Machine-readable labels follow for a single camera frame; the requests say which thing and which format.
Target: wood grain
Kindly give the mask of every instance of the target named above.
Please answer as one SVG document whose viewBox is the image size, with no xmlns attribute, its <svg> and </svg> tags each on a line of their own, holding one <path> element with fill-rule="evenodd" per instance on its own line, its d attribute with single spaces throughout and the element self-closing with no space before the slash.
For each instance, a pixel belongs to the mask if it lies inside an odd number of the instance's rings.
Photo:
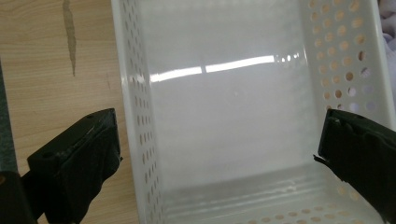
<svg viewBox="0 0 396 224">
<path fill-rule="evenodd" d="M 19 170 L 24 175 L 26 158 L 84 115 L 114 107 L 124 161 L 83 223 L 138 223 L 111 4 L 71 0 L 69 8 L 75 75 L 63 1 L 0 0 L 0 57 Z"/>
</svg>

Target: ventilation hole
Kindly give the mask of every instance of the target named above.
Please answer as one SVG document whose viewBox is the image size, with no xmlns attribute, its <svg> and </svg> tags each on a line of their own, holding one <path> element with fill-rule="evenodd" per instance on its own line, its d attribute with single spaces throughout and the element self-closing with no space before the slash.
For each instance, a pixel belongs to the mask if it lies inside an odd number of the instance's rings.
<svg viewBox="0 0 396 224">
<path fill-rule="evenodd" d="M 361 69 L 361 77 L 363 78 L 367 78 L 371 76 L 371 70 L 367 67 L 364 67 L 363 69 Z"/>
<path fill-rule="evenodd" d="M 358 17 L 352 21 L 352 27 L 353 28 L 359 28 L 363 25 L 363 19 L 361 17 Z"/>
<path fill-rule="evenodd" d="M 356 35 L 355 36 L 355 43 L 356 44 L 363 44 L 364 41 L 366 40 L 366 37 L 364 35 Z"/>
<path fill-rule="evenodd" d="M 366 59 L 366 53 L 364 51 L 359 52 L 358 54 L 359 61 L 363 61 Z"/>
<path fill-rule="evenodd" d="M 360 6 L 361 6 L 361 2 L 359 0 L 353 0 L 352 3 L 349 5 L 349 10 L 355 12 L 359 10 Z"/>
<path fill-rule="evenodd" d="M 328 218 L 328 219 L 335 219 L 335 215 L 333 215 L 333 214 L 326 214 L 326 215 L 324 215 L 326 218 Z"/>
<path fill-rule="evenodd" d="M 347 28 L 345 27 L 345 25 L 341 25 L 340 27 L 338 27 L 337 29 L 337 34 L 339 36 L 343 36 L 347 33 Z"/>
<path fill-rule="evenodd" d="M 339 76 L 335 76 L 335 77 L 333 77 L 332 78 L 332 82 L 334 83 L 334 84 L 338 84 L 338 83 L 340 83 L 340 77 Z"/>
<path fill-rule="evenodd" d="M 320 32 L 320 26 L 314 26 L 314 28 L 312 28 L 312 33 L 314 33 L 314 35 L 317 35 Z"/>
<path fill-rule="evenodd" d="M 351 103 L 349 105 L 349 109 L 352 112 L 358 112 L 359 111 L 359 105 L 357 103 Z"/>
<path fill-rule="evenodd" d="M 347 193 L 346 189 L 344 187 L 338 186 L 337 187 L 337 193 L 341 196 L 345 195 Z"/>
<path fill-rule="evenodd" d="M 332 62 L 330 63 L 330 68 L 334 71 L 337 70 L 338 68 L 338 62 Z"/>
<path fill-rule="evenodd" d="M 374 92 L 374 87 L 373 86 L 369 86 L 369 85 L 363 86 L 363 87 L 361 87 L 361 91 L 364 94 L 372 94 Z"/>
<path fill-rule="evenodd" d="M 332 25 L 332 21 L 331 21 L 330 19 L 326 19 L 326 20 L 323 22 L 323 27 L 324 27 L 324 28 L 329 28 L 331 25 Z"/>
<path fill-rule="evenodd" d="M 326 67 L 325 65 L 321 65 L 321 66 L 319 67 L 319 72 L 320 72 L 321 74 L 326 74 L 326 72 L 327 72 L 327 67 Z"/>
<path fill-rule="evenodd" d="M 329 79 L 323 78 L 323 79 L 321 80 L 321 85 L 322 85 L 322 87 L 328 87 L 329 84 L 330 84 Z"/>
<path fill-rule="evenodd" d="M 269 218 L 269 217 L 264 217 L 264 218 L 262 218 L 262 222 L 263 223 L 268 223 L 268 222 L 270 222 L 271 221 L 271 218 Z"/>
<path fill-rule="evenodd" d="M 349 88 L 347 89 L 347 94 L 348 94 L 349 96 L 355 96 L 355 95 L 356 95 L 356 89 L 353 88 L 353 87 L 349 87 Z"/>
<path fill-rule="evenodd" d="M 318 60 L 322 60 L 324 58 L 324 53 L 323 52 L 318 52 L 318 54 L 317 54 L 317 59 Z"/>
<path fill-rule="evenodd" d="M 344 18 L 344 16 L 345 16 L 345 13 L 344 13 L 344 11 L 343 10 L 339 10 L 339 11 L 337 11 L 336 13 L 335 13 L 335 20 L 336 21 L 341 21 L 343 18 Z"/>
<path fill-rule="evenodd" d="M 358 201 L 359 200 L 359 193 L 358 192 L 356 192 L 356 191 L 350 191 L 349 192 L 349 197 L 350 197 L 350 199 L 352 199 L 352 201 Z"/>
<path fill-rule="evenodd" d="M 342 0 L 332 0 L 332 3 L 333 3 L 335 6 L 338 6 L 338 5 L 340 5 L 341 1 L 342 1 Z"/>
<path fill-rule="evenodd" d="M 366 110 L 369 112 L 374 112 L 376 110 L 376 104 L 374 102 L 368 102 L 366 104 Z"/>
<path fill-rule="evenodd" d="M 349 48 L 349 44 L 347 43 L 347 41 L 343 41 L 340 43 L 341 50 L 347 50 L 348 48 Z"/>
<path fill-rule="evenodd" d="M 337 207 L 337 204 L 335 204 L 335 203 L 329 203 L 327 206 L 328 206 L 329 208 L 336 208 L 336 207 Z"/>
<path fill-rule="evenodd" d="M 296 212 L 289 212 L 288 215 L 290 217 L 297 217 L 297 213 Z"/>
<path fill-rule="evenodd" d="M 327 12 L 329 12 L 329 9 L 330 9 L 329 5 L 325 4 L 325 5 L 323 5 L 323 7 L 321 9 L 321 12 L 322 13 L 327 13 Z"/>
<path fill-rule="evenodd" d="M 309 6 L 310 8 L 313 8 L 313 7 L 315 7 L 316 4 L 317 4 L 317 0 L 311 0 L 311 1 L 309 2 L 308 6 Z"/>
<path fill-rule="evenodd" d="M 352 81 L 352 79 L 353 79 L 353 73 L 351 72 L 346 73 L 346 81 Z"/>
<path fill-rule="evenodd" d="M 313 12 L 312 15 L 311 15 L 311 21 L 315 21 L 317 19 L 318 19 L 318 13 Z"/>
<path fill-rule="evenodd" d="M 347 211 L 339 211 L 337 214 L 342 217 L 348 217 L 350 215 Z"/>
<path fill-rule="evenodd" d="M 352 58 L 349 56 L 344 57 L 343 59 L 343 65 L 344 66 L 349 66 L 352 64 Z"/>
<path fill-rule="evenodd" d="M 329 54 L 329 56 L 333 56 L 335 54 L 335 47 L 329 47 L 327 49 L 327 53 Z"/>
<path fill-rule="evenodd" d="M 353 224 L 364 224 L 362 220 L 355 219 L 352 221 Z"/>
<path fill-rule="evenodd" d="M 311 217 L 311 220 L 313 222 L 320 222 L 321 221 L 320 217 Z"/>
<path fill-rule="evenodd" d="M 341 98 L 342 96 L 343 96 L 343 93 L 342 93 L 340 90 L 336 90 L 336 91 L 335 91 L 335 97 L 336 97 L 336 98 L 339 99 L 339 98 Z"/>
<path fill-rule="evenodd" d="M 326 34 L 326 36 L 324 37 L 324 39 L 325 39 L 327 42 L 333 41 L 333 40 L 334 40 L 334 35 L 333 35 L 331 32 L 329 32 L 329 33 Z"/>
<path fill-rule="evenodd" d="M 304 213 L 304 214 L 309 214 L 311 212 L 311 210 L 305 208 L 301 212 Z"/>
<path fill-rule="evenodd" d="M 132 46 L 132 52 L 134 53 L 134 55 L 136 55 L 136 49 L 134 46 Z"/>
<path fill-rule="evenodd" d="M 323 45 L 323 42 L 321 41 L 321 39 L 317 39 L 316 41 L 315 41 L 315 46 L 318 48 L 318 47 L 321 47 Z"/>
<path fill-rule="evenodd" d="M 275 219 L 277 220 L 282 220 L 283 218 L 285 218 L 283 215 L 276 215 Z"/>
<path fill-rule="evenodd" d="M 328 92 L 325 92 L 323 96 L 324 96 L 324 98 L 325 98 L 326 100 L 329 100 L 329 99 L 330 99 L 330 94 L 329 94 Z"/>
</svg>

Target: white plastic basket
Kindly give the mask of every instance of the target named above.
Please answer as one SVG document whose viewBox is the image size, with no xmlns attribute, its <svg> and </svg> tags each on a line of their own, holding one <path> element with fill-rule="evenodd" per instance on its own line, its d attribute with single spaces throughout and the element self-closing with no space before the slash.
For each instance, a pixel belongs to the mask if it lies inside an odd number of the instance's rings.
<svg viewBox="0 0 396 224">
<path fill-rule="evenodd" d="M 312 159 L 329 107 L 395 127 L 375 0 L 112 3 L 141 223 L 382 223 Z"/>
</svg>

